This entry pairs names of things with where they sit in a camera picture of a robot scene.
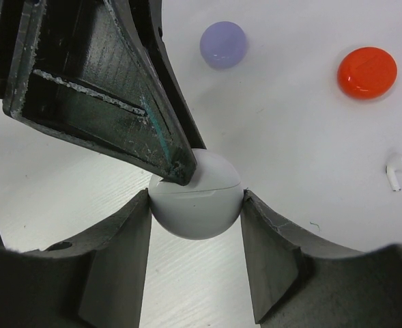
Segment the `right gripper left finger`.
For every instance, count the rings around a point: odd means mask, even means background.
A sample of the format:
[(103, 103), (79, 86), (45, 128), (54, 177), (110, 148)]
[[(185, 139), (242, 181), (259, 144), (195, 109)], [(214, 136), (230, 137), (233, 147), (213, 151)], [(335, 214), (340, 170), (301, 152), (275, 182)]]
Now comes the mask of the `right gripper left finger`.
[(138, 327), (152, 227), (147, 191), (44, 251), (0, 237), (0, 327)]

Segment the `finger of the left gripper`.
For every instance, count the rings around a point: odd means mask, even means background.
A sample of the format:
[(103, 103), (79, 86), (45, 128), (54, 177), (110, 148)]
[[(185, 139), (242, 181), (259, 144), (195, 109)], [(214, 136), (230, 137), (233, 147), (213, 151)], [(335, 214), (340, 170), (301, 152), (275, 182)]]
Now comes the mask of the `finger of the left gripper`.
[(204, 149), (162, 41), (162, 2), (119, 1), (118, 33), (138, 73), (128, 97), (152, 129), (141, 136), (158, 150)]
[(119, 1), (24, 2), (3, 111), (48, 136), (187, 185), (192, 150), (158, 150), (151, 126), (130, 100), (130, 73), (118, 33)]

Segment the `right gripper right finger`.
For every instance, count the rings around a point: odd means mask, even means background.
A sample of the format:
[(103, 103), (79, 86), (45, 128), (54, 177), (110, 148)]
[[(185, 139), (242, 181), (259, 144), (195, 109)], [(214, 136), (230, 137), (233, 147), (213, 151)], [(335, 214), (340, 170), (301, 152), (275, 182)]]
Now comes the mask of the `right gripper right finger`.
[(245, 190), (242, 238), (261, 327), (402, 327), (402, 244), (368, 252), (301, 228)]

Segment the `purple charging case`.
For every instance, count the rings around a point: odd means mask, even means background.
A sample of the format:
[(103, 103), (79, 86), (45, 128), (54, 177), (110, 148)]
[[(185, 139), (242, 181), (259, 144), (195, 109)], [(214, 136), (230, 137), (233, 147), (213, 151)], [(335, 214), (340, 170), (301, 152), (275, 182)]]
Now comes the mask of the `purple charging case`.
[(248, 39), (236, 23), (219, 21), (203, 32), (199, 49), (208, 66), (224, 70), (236, 66), (245, 58)]

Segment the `white charging case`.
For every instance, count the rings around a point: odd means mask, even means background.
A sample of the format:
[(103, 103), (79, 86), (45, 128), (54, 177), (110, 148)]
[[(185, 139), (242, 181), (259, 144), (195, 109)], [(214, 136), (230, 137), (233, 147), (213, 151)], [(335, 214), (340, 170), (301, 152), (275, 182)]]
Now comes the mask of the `white charging case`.
[(244, 198), (241, 178), (222, 156), (194, 149), (197, 168), (186, 186), (153, 175), (150, 207), (168, 232), (189, 240), (205, 240), (228, 230), (240, 215)]

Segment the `white earbud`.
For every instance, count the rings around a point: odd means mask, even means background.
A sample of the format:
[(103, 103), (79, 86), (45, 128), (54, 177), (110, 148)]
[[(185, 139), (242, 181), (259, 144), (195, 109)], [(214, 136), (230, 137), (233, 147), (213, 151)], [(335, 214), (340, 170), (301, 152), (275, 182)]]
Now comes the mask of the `white earbud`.
[(401, 190), (397, 174), (402, 173), (402, 154), (393, 153), (386, 162), (386, 176), (390, 184), (390, 188), (394, 192)]

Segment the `orange charging case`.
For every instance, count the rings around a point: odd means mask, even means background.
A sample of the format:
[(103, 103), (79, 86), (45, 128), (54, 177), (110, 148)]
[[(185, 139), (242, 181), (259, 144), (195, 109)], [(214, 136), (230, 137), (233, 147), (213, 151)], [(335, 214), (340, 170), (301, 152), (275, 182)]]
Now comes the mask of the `orange charging case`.
[(395, 84), (397, 63), (387, 51), (366, 46), (347, 54), (339, 64), (336, 81), (340, 90), (356, 100), (373, 100)]

